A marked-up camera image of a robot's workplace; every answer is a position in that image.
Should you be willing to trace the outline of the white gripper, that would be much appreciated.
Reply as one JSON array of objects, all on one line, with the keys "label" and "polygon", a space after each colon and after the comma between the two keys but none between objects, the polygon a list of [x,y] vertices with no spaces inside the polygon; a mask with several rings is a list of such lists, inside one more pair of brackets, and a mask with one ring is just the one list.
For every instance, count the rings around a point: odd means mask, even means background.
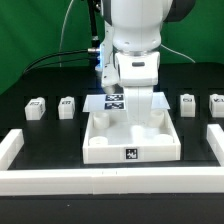
[{"label": "white gripper", "polygon": [[119,84],[124,88],[127,118],[132,125],[146,125],[149,121],[153,87],[158,83],[160,53],[130,56],[115,55]]}]

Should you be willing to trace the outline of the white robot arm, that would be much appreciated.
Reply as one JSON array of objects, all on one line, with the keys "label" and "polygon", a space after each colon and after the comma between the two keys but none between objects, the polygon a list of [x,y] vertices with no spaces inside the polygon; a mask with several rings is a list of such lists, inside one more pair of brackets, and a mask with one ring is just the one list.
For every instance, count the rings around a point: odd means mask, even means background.
[{"label": "white robot arm", "polygon": [[130,123],[146,125],[150,119],[153,87],[158,84],[161,29],[178,22],[196,0],[101,0],[105,39],[101,44],[101,85],[108,94],[124,91]]}]

